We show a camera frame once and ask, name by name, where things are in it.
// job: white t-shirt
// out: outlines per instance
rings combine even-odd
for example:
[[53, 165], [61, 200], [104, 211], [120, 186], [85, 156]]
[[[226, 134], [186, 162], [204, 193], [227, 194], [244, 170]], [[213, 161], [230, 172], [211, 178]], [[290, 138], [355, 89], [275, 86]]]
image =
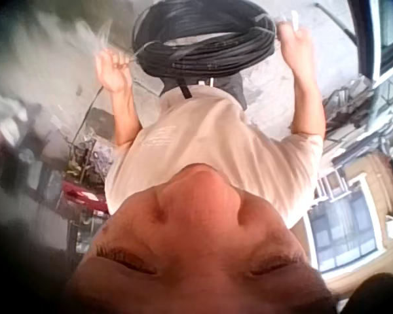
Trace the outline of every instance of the white t-shirt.
[[105, 192], [113, 214], [132, 194], [169, 181], [190, 164], [207, 164], [231, 184], [271, 202], [291, 228], [314, 197], [323, 140], [290, 135], [275, 141], [246, 123], [236, 99], [209, 86], [170, 90], [159, 120], [120, 147]]

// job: black cable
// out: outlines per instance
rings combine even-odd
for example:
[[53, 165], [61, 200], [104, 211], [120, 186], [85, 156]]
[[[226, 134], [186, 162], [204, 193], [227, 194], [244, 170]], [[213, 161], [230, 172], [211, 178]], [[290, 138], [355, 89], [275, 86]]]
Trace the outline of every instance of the black cable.
[[[217, 33], [198, 43], [166, 44]], [[165, 0], [138, 18], [132, 46], [153, 77], [227, 77], [274, 54], [275, 34], [267, 13], [246, 0]]]
[[102, 93], [102, 90], [103, 90], [103, 86], [100, 86], [98, 92], [96, 93], [96, 95], [94, 96], [92, 102], [90, 103], [89, 108], [86, 111], [86, 114], [84, 115], [83, 121], [80, 124], [80, 128], [77, 130], [76, 135], [74, 135], [74, 138], [73, 138], [73, 140], [71, 142], [71, 145], [74, 145], [74, 142], [76, 141], [77, 136], [79, 136], [79, 133], [80, 133], [81, 129], [83, 128], [84, 123], [86, 122], [86, 120], [87, 120], [87, 118], [89, 116], [90, 111], [92, 110], [94, 102], [97, 100], [97, 98], [99, 97], [100, 93]]

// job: sleeve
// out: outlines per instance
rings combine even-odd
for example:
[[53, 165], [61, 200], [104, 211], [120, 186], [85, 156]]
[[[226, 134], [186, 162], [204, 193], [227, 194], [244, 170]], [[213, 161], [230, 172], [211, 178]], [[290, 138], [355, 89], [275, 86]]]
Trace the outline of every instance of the sleeve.
[[113, 163], [109, 168], [106, 180], [105, 180], [105, 195], [106, 203], [109, 209], [109, 213], [113, 215], [119, 208], [119, 198], [117, 190], [119, 181], [119, 174], [121, 172], [124, 161], [130, 151], [131, 143], [124, 144], [122, 146], [113, 149]]
[[314, 199], [323, 139], [319, 135], [293, 134], [278, 143], [280, 160], [279, 208], [288, 228], [308, 211]]

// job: red object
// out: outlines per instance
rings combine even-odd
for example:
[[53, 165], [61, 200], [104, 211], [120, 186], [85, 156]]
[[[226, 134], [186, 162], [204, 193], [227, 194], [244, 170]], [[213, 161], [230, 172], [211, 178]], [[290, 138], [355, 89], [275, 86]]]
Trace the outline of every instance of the red object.
[[108, 213], [105, 194], [95, 194], [79, 185], [63, 181], [62, 191], [67, 201], [83, 205], [90, 211]]

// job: strap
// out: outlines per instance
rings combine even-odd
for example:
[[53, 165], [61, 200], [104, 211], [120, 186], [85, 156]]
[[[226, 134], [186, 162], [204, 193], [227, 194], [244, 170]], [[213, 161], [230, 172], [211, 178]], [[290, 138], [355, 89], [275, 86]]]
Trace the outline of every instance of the strap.
[[185, 79], [184, 78], [179, 78], [176, 80], [178, 83], [179, 87], [181, 88], [182, 94], [185, 99], [192, 98], [191, 91], [189, 90], [188, 86], [186, 85]]

